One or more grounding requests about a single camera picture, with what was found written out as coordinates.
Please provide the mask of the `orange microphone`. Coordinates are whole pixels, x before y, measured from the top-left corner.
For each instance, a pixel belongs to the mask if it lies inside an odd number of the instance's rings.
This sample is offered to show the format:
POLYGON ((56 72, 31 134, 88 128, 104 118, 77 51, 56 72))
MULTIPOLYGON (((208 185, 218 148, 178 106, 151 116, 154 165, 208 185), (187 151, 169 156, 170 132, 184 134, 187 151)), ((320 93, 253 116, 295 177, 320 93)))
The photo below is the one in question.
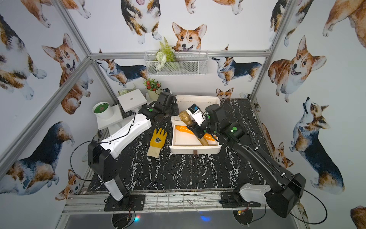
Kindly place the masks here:
MULTIPOLYGON (((185 132, 193 135, 193 132, 187 128, 187 126, 175 126, 175 129, 180 132, 185 132)), ((214 138, 210 134, 205 134, 204 138, 206 140, 214 141, 214 138)))

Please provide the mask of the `gold microphone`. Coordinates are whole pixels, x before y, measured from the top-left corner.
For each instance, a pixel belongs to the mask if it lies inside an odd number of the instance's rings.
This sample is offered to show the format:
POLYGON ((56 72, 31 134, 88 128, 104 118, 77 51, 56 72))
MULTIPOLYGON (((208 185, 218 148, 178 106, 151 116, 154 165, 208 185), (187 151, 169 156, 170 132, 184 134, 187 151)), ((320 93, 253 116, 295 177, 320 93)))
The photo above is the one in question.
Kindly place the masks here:
POLYGON ((191 118, 190 118, 190 116, 189 116, 189 114, 188 114, 187 111, 180 112, 179 113, 179 117, 180 117, 181 121, 183 121, 186 124, 187 128, 193 132, 193 134, 195 135, 195 137, 200 141, 200 143, 203 146, 209 146, 207 140, 204 138, 204 135, 202 135, 202 137, 199 137, 198 136, 198 132, 194 128, 195 123, 191 120, 191 118))

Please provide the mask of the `white drawer cabinet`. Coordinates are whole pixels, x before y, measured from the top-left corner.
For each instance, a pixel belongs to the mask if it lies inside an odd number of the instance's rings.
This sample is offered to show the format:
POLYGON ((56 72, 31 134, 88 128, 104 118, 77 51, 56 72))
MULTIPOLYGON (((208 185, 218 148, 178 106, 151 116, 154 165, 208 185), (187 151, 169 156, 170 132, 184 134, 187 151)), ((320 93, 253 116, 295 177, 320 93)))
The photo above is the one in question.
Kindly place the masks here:
POLYGON ((218 154, 221 145, 217 141, 218 137, 209 129, 210 121, 205 109, 211 105, 219 105, 219 98, 177 95, 176 99, 180 114, 171 118, 171 152, 180 155, 218 154))

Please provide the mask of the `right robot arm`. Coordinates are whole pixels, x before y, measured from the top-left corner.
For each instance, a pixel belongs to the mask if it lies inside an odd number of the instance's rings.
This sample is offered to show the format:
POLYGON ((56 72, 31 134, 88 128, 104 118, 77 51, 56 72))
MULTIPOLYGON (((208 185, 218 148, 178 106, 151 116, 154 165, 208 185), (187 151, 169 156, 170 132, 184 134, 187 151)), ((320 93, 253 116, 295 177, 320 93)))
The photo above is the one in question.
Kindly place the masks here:
POLYGON ((193 118, 190 130, 197 137, 210 134, 220 144, 242 155, 266 180, 264 186, 250 183, 243 185, 239 189, 240 196, 249 202, 266 204, 278 216, 286 218, 302 198, 306 179, 276 163, 258 146, 243 125, 227 118, 222 106, 209 105, 202 112, 193 104, 187 112, 193 118))

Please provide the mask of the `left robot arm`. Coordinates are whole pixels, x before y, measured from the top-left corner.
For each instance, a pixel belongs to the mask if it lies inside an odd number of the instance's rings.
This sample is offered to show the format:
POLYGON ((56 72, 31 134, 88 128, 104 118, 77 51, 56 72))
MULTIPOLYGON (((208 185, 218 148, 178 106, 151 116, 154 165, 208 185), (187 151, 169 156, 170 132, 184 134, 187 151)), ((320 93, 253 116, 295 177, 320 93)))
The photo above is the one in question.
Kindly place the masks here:
POLYGON ((128 199, 130 193, 119 173, 117 157, 126 146, 141 133, 150 129, 155 123, 178 115, 176 97, 170 92, 162 91, 151 104, 145 104, 124 127, 102 142, 92 141, 88 145, 88 164, 116 200, 128 199))

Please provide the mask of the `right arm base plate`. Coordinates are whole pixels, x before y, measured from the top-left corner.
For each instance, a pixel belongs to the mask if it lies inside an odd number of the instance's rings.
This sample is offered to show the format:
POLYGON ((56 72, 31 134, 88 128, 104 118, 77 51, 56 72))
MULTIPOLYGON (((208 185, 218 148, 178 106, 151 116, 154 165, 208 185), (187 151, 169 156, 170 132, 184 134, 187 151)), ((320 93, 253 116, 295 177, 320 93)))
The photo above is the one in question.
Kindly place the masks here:
POLYGON ((257 208, 261 204, 257 202, 247 202, 238 193, 222 192, 219 203, 225 208, 257 208))

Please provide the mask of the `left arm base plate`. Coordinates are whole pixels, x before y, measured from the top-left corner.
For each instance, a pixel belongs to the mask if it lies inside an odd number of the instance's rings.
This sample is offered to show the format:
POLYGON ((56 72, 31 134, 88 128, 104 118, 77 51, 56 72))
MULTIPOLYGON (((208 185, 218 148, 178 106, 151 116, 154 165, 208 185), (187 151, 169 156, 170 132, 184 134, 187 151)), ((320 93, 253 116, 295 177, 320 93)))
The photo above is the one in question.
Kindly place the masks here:
POLYGON ((115 200, 111 195, 105 200, 105 212, 112 211, 142 211, 145 204, 145 195, 129 195, 121 200, 115 200))

